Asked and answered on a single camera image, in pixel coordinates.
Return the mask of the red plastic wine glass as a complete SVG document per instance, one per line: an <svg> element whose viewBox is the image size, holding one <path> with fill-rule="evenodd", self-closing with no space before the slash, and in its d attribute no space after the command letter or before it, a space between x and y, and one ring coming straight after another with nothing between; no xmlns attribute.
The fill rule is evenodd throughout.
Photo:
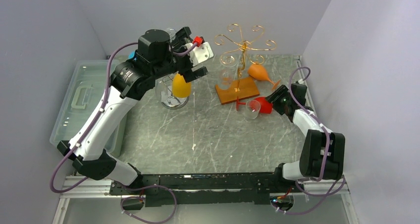
<svg viewBox="0 0 420 224"><path fill-rule="evenodd" d="M235 102L235 109L236 111L239 111L239 108L241 105L248 106L252 109L257 109L259 113L262 114L271 114L273 110L273 104L268 102L265 97L257 97L252 100L242 102L239 101L239 99Z"/></svg>

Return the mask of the yellow plastic wine glass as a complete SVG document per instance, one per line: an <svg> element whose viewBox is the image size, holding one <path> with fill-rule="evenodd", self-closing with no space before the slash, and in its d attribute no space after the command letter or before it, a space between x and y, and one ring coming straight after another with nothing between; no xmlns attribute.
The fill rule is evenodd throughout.
<svg viewBox="0 0 420 224"><path fill-rule="evenodd" d="M191 93L191 83L186 82L184 77L179 73L175 74L172 82L172 93L178 98L186 98Z"/></svg>

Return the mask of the clear plastic storage box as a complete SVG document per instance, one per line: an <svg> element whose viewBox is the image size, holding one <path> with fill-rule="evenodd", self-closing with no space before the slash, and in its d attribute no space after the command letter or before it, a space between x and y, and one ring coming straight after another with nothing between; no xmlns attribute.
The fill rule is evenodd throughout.
<svg viewBox="0 0 420 224"><path fill-rule="evenodd" d="M54 147L73 138L99 104L105 89L107 63L107 60L77 62L50 137Z"/></svg>

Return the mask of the blue plastic wine glass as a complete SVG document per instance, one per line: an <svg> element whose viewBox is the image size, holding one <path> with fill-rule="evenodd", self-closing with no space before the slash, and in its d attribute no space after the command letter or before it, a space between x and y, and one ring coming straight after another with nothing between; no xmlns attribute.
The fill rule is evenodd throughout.
<svg viewBox="0 0 420 224"><path fill-rule="evenodd" d="M129 59L129 60L136 60L136 52L135 52L135 51L132 51L132 52L129 54L128 59Z"/></svg>

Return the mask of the clear patterned wine glass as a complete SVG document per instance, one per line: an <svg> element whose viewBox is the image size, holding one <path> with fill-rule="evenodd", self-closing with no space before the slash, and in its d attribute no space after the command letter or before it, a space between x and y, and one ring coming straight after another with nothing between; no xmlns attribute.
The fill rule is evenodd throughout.
<svg viewBox="0 0 420 224"><path fill-rule="evenodd" d="M218 86L222 90L230 88L233 80L236 77L236 68L238 59L232 55L220 56L221 71L218 76Z"/></svg>

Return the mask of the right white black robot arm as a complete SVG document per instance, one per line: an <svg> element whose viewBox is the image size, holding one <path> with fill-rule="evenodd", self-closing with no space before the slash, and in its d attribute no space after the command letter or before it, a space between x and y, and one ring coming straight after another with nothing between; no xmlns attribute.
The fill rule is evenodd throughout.
<svg viewBox="0 0 420 224"><path fill-rule="evenodd" d="M305 105L307 87L292 83L281 85L265 100L280 115L286 115L305 136L300 159L293 163L281 163L279 175L273 178L273 186L279 192L291 187L292 181L302 178L339 180L343 174L345 136L325 127L315 117L312 108Z"/></svg>

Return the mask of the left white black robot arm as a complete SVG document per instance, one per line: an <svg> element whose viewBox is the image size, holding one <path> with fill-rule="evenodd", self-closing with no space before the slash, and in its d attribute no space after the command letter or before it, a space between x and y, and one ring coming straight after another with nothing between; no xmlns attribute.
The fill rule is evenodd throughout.
<svg viewBox="0 0 420 224"><path fill-rule="evenodd" d="M109 178L120 183L129 194L143 187L143 175L134 166L113 157L105 144L121 120L156 85L160 78L181 75L192 82L207 75L203 62L214 56L203 37L191 37L189 27L174 36L160 29L151 29L134 45L134 56L115 68L106 68L105 89L98 105L82 128L57 149L63 160L71 160L76 171L85 178Z"/></svg>

